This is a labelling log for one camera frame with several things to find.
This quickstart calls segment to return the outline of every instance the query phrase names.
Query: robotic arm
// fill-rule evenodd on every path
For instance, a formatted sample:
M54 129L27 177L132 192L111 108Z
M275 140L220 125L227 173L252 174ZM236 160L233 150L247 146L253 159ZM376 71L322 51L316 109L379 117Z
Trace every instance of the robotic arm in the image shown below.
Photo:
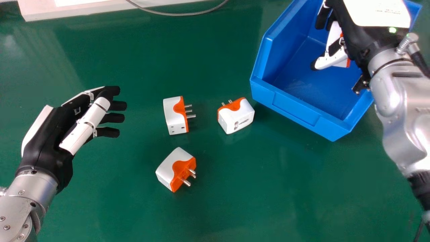
M409 33L410 21L402 0L324 0L315 27L327 23L327 30L341 28L342 34L328 41L311 68L336 64L335 53L361 68L353 91L371 90L384 149L409 181L430 231L430 71L418 35Z
M0 242L35 242L55 195L73 176L76 152L93 137L119 136L125 102L114 101L117 86L84 91L61 107L46 105L22 141L22 160L9 188L0 187Z

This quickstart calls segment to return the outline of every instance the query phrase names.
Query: green tabletop surface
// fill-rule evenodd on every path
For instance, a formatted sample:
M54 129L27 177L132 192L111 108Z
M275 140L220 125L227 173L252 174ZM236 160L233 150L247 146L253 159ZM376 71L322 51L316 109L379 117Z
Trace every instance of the green tabletop surface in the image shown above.
M416 2L415 32L430 60L430 2ZM39 241L412 241L421 208L384 152L373 108L330 142L252 100L261 38L289 4L231 0L193 17L134 9L39 22L1 4L0 186L12 182L22 139L46 104L105 85L121 86L118 100L128 102L125 122L113 125L120 137L76 154ZM180 95L197 117L189 133L170 136L162 100ZM254 122L226 135L216 111L242 96ZM196 157L197 179L172 193L155 170L178 146Z

